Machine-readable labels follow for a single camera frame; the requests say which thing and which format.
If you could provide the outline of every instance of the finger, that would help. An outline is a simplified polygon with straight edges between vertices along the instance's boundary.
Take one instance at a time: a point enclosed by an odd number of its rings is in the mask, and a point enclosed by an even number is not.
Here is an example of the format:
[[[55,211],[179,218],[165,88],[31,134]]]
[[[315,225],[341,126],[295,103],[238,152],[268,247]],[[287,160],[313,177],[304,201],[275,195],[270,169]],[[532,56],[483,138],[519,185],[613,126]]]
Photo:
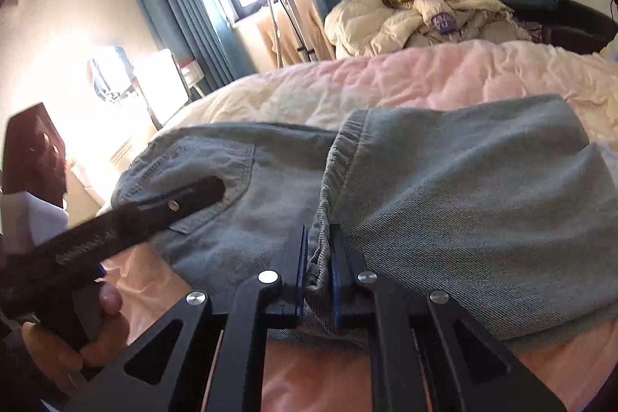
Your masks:
[[[122,296],[118,289],[111,283],[103,283],[99,290],[101,309],[105,314],[113,316],[122,309]]]
[[[103,367],[127,347],[129,322],[121,315],[108,317],[96,342],[85,345],[80,354],[89,367]]]
[[[81,370],[83,367],[81,355],[38,324],[24,323],[22,339],[32,361],[41,372],[61,391],[68,395],[74,394],[77,388],[67,372]]]

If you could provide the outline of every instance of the jeans pocket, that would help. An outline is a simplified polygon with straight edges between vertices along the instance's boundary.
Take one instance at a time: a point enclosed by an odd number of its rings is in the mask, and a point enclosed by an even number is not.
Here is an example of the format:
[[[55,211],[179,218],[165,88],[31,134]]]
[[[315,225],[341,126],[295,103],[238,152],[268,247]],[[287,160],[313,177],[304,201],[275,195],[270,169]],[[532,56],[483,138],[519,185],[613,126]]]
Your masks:
[[[186,136],[125,186],[119,200],[143,200],[207,176],[218,176],[226,186],[223,200],[172,224],[169,229],[188,235],[221,215],[246,191],[251,179],[254,146],[240,142]]]

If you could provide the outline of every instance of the gray denim pants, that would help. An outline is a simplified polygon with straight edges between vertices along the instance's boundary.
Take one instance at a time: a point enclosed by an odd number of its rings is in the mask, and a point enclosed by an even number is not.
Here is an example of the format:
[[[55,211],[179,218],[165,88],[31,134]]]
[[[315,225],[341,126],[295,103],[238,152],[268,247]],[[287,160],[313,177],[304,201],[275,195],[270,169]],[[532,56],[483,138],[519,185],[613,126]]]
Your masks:
[[[206,175],[224,180],[223,202],[151,243],[211,294],[259,273],[292,229],[312,223],[304,329],[275,337],[341,339],[328,291],[333,222],[373,270],[420,292],[447,290],[518,351],[618,314],[616,188],[559,97],[453,112],[356,111],[339,132],[255,123],[177,129],[123,174],[112,205]]]

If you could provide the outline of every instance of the bed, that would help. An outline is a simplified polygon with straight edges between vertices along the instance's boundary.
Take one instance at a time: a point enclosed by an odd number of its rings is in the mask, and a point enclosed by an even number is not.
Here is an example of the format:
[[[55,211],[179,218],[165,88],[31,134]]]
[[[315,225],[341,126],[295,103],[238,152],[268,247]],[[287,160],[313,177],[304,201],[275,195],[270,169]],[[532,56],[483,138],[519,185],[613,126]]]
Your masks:
[[[591,140],[618,153],[617,78],[618,64],[599,55],[580,56],[522,41],[498,46],[485,41],[443,44],[248,76],[186,107],[163,132],[226,121],[338,129],[354,109],[449,110],[557,93],[576,112]],[[126,250],[104,265],[107,281],[116,284],[125,299],[130,341],[190,289],[148,244]],[[618,323],[607,322],[564,345],[519,356],[569,411],[579,411],[618,361]],[[370,389],[364,356],[292,349],[283,343],[268,346],[265,411],[370,411]]]

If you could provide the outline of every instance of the silver screw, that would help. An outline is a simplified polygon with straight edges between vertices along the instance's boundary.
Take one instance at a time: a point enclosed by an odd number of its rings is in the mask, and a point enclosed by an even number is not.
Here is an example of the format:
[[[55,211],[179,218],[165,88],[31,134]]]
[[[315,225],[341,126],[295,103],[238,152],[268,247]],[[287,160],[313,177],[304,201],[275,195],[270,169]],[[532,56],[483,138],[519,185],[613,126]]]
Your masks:
[[[199,306],[206,300],[206,294],[204,292],[200,292],[196,290],[195,292],[191,292],[187,295],[187,302],[192,306]]]
[[[450,296],[444,290],[434,290],[429,294],[429,298],[435,304],[446,304]]]
[[[274,283],[279,279],[279,275],[271,270],[262,271],[258,274],[258,279],[265,284]]]
[[[373,271],[363,271],[359,272],[356,278],[358,278],[358,281],[361,283],[375,283],[378,279],[378,275]]]

